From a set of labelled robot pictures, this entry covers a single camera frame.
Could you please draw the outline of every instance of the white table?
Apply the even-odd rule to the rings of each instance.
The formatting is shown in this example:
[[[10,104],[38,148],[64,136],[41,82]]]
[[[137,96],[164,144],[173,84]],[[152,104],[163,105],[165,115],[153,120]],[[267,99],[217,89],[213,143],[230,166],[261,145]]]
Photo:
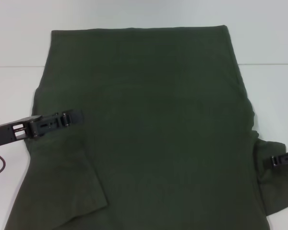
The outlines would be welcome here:
[[[31,113],[51,30],[213,26],[229,28],[264,140],[288,148],[288,0],[0,0],[0,124]],[[0,147],[0,230],[29,164],[23,142]],[[288,230],[288,208],[268,217]]]

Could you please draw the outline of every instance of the cloth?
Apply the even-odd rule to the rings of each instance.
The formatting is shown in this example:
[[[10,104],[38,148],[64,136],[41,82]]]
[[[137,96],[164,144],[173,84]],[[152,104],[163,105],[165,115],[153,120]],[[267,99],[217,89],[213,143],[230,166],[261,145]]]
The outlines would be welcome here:
[[[53,31],[33,114],[68,109],[84,125],[26,142],[6,230],[268,230],[288,206],[226,26]]]

